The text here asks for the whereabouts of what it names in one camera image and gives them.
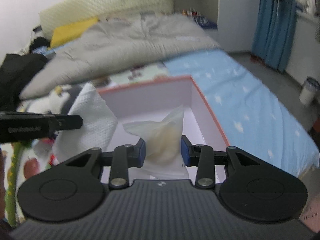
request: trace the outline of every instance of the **yellow fabric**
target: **yellow fabric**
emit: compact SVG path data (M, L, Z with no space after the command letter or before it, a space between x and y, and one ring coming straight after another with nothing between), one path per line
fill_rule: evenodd
M71 23L55 28L53 31L50 47L55 48L81 36L89 27L98 22L98 17L80 22Z

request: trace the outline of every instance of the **curtain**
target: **curtain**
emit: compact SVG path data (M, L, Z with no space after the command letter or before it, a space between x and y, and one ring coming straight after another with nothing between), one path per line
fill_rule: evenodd
M295 0L260 0L252 54L283 72L290 57L295 25Z

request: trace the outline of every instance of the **translucent plastic bag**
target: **translucent plastic bag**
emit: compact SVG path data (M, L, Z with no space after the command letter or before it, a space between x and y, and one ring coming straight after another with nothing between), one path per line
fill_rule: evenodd
M184 108L179 106L161 122L130 122L123 125L130 134L146 142L146 158L139 170L156 179L188 179L180 152Z

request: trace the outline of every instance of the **cardboard box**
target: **cardboard box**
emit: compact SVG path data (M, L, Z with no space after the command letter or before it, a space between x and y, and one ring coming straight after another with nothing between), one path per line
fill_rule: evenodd
M225 151L229 146L216 116L191 76L162 78L98 92L118 119L108 151L113 151L119 145L136 144L139 140L139 137L124 131L123 123L148 120L159 122L180 105L185 108L182 134L186 135L192 144L207 144L218 151ZM224 181L224 166L215 168L216 182ZM189 178L194 183L197 168L187 169ZM105 168L102 182L108 182L108 173L109 168ZM130 181L135 176L130 173L130 169L129 176Z

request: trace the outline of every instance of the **headboard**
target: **headboard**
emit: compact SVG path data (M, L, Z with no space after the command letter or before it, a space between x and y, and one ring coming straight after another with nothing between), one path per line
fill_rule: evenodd
M39 13L43 34L50 39L56 27L90 17L130 10L173 12L173 0L65 0Z

